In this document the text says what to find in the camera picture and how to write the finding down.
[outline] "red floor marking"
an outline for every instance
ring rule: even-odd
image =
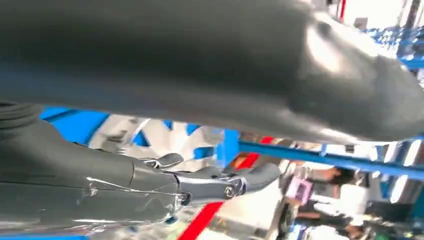
[[[273,137],[266,136],[260,141],[261,144],[270,144],[273,141]],[[258,160],[259,154],[250,153],[246,159],[237,166],[237,169],[251,168],[253,164]],[[196,240],[202,231],[211,222],[214,215],[218,212],[224,202],[209,203],[199,212],[199,214],[191,221],[187,229],[179,236],[178,240]]]

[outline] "black hair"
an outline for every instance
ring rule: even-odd
[[[329,181],[330,184],[341,186],[343,184],[351,183],[355,179],[354,170],[341,168],[341,167],[336,167],[335,169],[340,172],[340,175],[334,176]]]
[[[363,237],[364,234],[365,234],[365,227],[362,226],[362,225],[361,226],[355,226],[355,227],[358,229],[359,232],[362,233],[361,234],[361,237]],[[346,238],[349,238],[350,239],[349,232],[347,230],[345,230],[345,229],[337,229],[337,234],[339,234],[340,236],[343,236],[343,237],[346,237]]]

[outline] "spoked wheel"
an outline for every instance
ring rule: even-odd
[[[138,159],[157,159],[177,153],[186,162],[175,168],[186,171],[213,165],[213,148],[224,139],[223,130],[210,126],[200,126],[192,132],[189,130],[189,125],[183,122],[115,114],[103,122],[88,146]],[[198,149],[204,150],[201,157],[195,155]]]

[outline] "blue steel beam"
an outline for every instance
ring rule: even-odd
[[[370,161],[367,158],[351,157],[335,154],[321,156],[320,152],[293,149],[276,145],[264,145],[254,142],[240,141],[239,150],[241,152],[251,152],[264,155],[271,155],[282,159],[304,160],[320,164],[328,164],[336,167],[361,170],[365,172],[380,171],[380,173],[391,176],[408,175],[411,179],[424,180],[424,167],[403,166],[395,163],[383,163]]]

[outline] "person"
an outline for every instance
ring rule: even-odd
[[[360,240],[366,233],[364,226],[352,225],[352,219],[343,214],[333,216],[323,212],[299,212],[295,221],[308,227],[329,226],[335,228],[339,235],[351,240]]]

